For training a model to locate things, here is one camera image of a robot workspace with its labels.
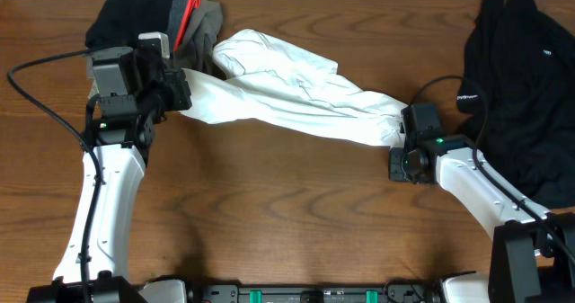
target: gray fabric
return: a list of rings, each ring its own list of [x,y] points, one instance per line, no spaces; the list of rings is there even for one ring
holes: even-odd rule
[[[173,64],[212,74],[212,50],[223,21],[220,4],[202,0],[191,12],[181,45],[173,52]]]
[[[183,15],[186,13],[186,7],[188,7],[188,0],[172,0],[168,27],[165,30],[168,41],[170,41],[170,52],[172,52],[173,45],[176,43],[176,38],[178,38],[178,31],[180,30]]]

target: wood grain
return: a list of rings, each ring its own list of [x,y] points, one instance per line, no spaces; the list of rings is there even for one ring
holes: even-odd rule
[[[6,0],[0,68],[81,49],[104,0]],[[463,71],[480,0],[217,0],[220,39],[252,28],[334,59],[366,90],[408,102]],[[575,0],[537,0],[575,31]],[[90,84],[81,58],[17,76],[78,128]],[[456,83],[425,94],[451,129]],[[0,81],[0,301],[47,284],[74,222],[77,142]],[[491,241],[450,194],[390,183],[387,148],[308,136],[256,120],[215,126],[169,115],[158,126],[132,222],[132,282],[380,283],[487,272]]]

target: black garment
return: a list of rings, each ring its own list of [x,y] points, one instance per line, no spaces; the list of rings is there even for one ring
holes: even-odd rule
[[[86,33],[85,45],[134,48],[140,33],[158,31],[168,33],[172,50],[187,3],[188,0],[106,0]]]
[[[483,0],[465,45],[464,75],[490,103],[481,151],[526,196],[548,208],[575,205],[575,39],[534,0]],[[462,84],[462,132],[476,139],[482,102]]]

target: white cloth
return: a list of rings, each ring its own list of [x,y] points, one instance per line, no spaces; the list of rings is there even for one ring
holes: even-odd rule
[[[364,92],[338,64],[254,30],[214,48],[226,81],[185,69],[192,107],[183,115],[206,123],[258,119],[326,138],[370,146],[403,146],[400,110],[406,105]]]

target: black jacket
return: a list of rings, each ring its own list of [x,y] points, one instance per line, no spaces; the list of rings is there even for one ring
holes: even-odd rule
[[[486,92],[490,119],[481,148],[490,164],[548,208],[575,205],[575,40],[534,0],[483,0],[465,45],[464,75]],[[462,84],[461,130],[479,134],[481,99]]]

